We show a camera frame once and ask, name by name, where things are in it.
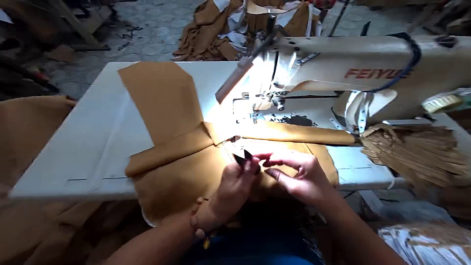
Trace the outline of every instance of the tiled floor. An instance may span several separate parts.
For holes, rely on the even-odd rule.
[[[118,2],[115,9],[121,21],[116,27],[100,29],[103,43],[110,51],[78,52],[72,63],[43,59],[45,74],[63,94],[79,99],[108,62],[166,61],[178,48],[183,28],[193,19],[194,9],[204,0],[138,0]],[[337,2],[324,21],[323,36],[328,35],[343,3]],[[393,8],[371,11],[363,6],[348,6],[334,36],[359,35],[363,25],[371,21],[368,35],[386,35],[404,31],[419,13],[415,8]],[[123,38],[132,26],[132,39]],[[415,34],[426,34],[418,28]]]

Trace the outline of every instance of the left hand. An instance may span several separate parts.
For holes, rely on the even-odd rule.
[[[198,228],[205,232],[214,230],[240,210],[257,178],[255,172],[259,169],[259,162],[260,159],[253,157],[246,162],[244,169],[235,162],[224,168],[218,190],[196,212]]]

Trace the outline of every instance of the black scissors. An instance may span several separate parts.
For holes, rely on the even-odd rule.
[[[236,161],[236,162],[239,164],[239,166],[241,166],[242,168],[244,168],[245,163],[246,163],[247,161],[252,161],[252,157],[253,157],[253,155],[252,155],[249,151],[247,151],[247,150],[245,150],[245,149],[244,149],[244,156],[245,156],[245,158],[240,157],[240,156],[238,156],[238,155],[236,155],[236,154],[232,154],[232,155],[234,156],[235,161]],[[255,174],[258,174],[258,173],[260,173],[260,166],[259,166],[259,168],[258,168],[258,170],[257,170],[257,172],[256,172]]]

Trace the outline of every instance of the beaded bracelet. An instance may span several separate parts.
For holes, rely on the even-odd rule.
[[[208,249],[210,244],[209,237],[203,229],[198,228],[198,218],[196,218],[195,215],[198,211],[199,206],[203,204],[205,200],[208,201],[209,199],[203,197],[199,197],[198,199],[196,199],[196,205],[194,205],[190,211],[190,224],[195,232],[195,237],[200,240],[203,239],[203,249]]]

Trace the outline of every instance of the sewing machine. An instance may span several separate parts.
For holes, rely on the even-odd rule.
[[[248,99],[234,113],[254,122],[259,110],[283,110],[292,91],[345,91],[332,111],[347,129],[362,132],[367,121],[411,119],[426,112],[422,106],[434,112],[459,104],[450,94],[427,99],[471,84],[470,37],[282,37],[254,53],[216,93],[220,103],[227,95]]]

